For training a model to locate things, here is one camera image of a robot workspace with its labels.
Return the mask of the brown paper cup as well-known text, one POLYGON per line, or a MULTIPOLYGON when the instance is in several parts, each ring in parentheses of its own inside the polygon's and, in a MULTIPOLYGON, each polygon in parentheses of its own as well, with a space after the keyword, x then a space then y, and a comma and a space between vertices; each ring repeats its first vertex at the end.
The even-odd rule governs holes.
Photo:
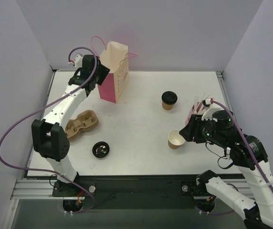
POLYGON ((168 146, 171 149, 178 149, 185 143, 185 139, 179 134, 179 130, 171 130, 168 134, 168 146))
POLYGON ((171 110, 174 107, 174 104, 177 102, 178 97, 172 91, 166 91, 161 96, 162 108, 165 110, 171 110))

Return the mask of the pink paper gift bag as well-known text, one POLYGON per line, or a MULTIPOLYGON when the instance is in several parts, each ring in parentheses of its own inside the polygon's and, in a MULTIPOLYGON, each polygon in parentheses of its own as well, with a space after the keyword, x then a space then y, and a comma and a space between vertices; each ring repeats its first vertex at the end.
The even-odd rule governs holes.
POLYGON ((129 81, 129 59, 137 55, 130 53, 127 45, 115 41, 103 44, 105 49, 98 57, 110 71, 98 91, 102 100, 117 103, 129 81))

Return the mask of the brown cardboard cup carrier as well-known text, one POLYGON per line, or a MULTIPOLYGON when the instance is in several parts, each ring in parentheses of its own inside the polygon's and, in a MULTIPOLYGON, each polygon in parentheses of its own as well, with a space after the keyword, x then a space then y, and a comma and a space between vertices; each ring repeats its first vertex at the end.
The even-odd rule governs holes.
POLYGON ((99 124, 97 115, 93 110, 80 113, 75 119, 70 119, 65 127, 65 134, 69 140, 73 140, 80 133, 90 132, 99 124))

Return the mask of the black plastic cup lid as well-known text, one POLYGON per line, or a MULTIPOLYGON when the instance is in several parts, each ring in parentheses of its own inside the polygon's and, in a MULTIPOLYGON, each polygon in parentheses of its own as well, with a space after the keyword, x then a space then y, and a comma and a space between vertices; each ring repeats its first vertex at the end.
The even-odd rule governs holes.
POLYGON ((108 155, 110 151, 109 144, 101 141, 94 144, 92 148, 92 154, 97 158, 103 158, 108 155))

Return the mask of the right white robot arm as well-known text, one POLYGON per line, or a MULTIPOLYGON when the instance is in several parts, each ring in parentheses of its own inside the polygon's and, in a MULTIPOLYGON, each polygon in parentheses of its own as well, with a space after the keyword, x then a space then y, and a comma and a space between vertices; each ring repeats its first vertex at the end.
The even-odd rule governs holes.
POLYGON ((231 165, 246 179, 253 198, 235 190, 212 170, 197 176, 196 191, 222 200, 240 215, 248 229, 273 229, 273 175, 261 141, 245 135, 232 113, 226 110, 215 111, 208 118, 192 114, 179 134, 187 142, 211 143, 222 148, 231 165))

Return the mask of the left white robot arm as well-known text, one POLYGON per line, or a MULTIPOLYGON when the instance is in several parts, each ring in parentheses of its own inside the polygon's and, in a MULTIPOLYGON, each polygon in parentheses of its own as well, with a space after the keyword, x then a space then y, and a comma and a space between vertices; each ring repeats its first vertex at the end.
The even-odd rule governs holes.
POLYGON ((70 143, 64 130, 80 103, 97 84, 103 83, 109 71, 96 55, 85 55, 68 82, 64 99, 42 120, 34 120, 31 125, 34 151, 50 163, 57 174, 58 186, 63 186, 69 196, 79 194, 81 184, 75 181, 79 174, 69 160, 70 143))

